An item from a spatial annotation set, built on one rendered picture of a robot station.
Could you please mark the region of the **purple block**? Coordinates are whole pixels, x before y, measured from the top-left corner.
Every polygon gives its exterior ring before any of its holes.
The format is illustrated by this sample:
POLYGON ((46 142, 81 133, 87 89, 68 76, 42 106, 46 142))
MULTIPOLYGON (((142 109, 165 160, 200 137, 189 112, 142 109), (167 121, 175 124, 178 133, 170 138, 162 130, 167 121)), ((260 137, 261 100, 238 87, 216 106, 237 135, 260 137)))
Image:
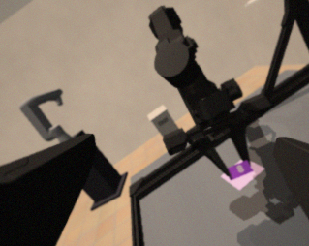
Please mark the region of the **purple block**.
POLYGON ((229 167, 228 171, 231 175, 231 176, 229 176, 230 180, 235 180, 238 177, 241 177, 245 174, 253 172, 253 170, 252 170, 252 168, 251 168, 251 166, 250 166, 250 164, 248 163, 247 160, 244 161, 244 162, 241 162, 237 165, 234 165, 232 167, 229 167))

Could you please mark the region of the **pink square pad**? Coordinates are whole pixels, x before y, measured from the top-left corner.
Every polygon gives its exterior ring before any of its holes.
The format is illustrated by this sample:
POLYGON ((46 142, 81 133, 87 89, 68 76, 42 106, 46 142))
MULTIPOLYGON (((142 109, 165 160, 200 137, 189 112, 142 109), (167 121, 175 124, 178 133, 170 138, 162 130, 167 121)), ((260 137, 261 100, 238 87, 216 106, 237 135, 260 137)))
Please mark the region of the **pink square pad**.
POLYGON ((229 183, 231 183, 238 190, 241 190, 250 181, 252 181, 256 176, 258 176, 262 171, 265 170, 265 168, 255 164, 253 162, 251 162, 251 167, 253 169, 253 172, 250 172, 250 173, 245 174, 241 177, 238 177, 235 180, 230 180, 225 174, 223 174, 221 177, 224 178, 229 183))

